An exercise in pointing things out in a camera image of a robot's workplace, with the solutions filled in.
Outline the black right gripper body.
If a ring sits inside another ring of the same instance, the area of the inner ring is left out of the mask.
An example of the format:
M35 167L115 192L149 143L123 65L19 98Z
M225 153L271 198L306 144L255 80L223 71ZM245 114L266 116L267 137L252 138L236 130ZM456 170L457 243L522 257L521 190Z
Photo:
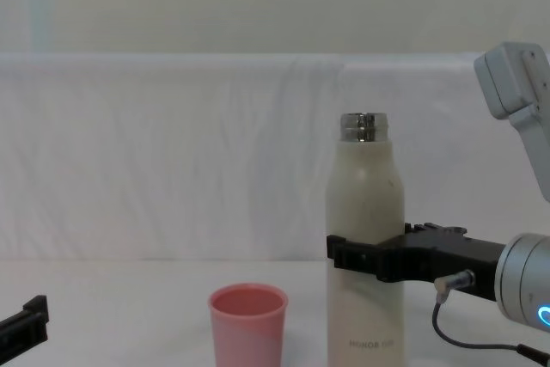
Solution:
M430 254L430 281L454 273L469 270L475 282L463 287L461 292L484 299L495 299L494 283L498 260L504 244L478 240L467 236L461 227L445 227L425 223L429 235L435 236L435 249Z

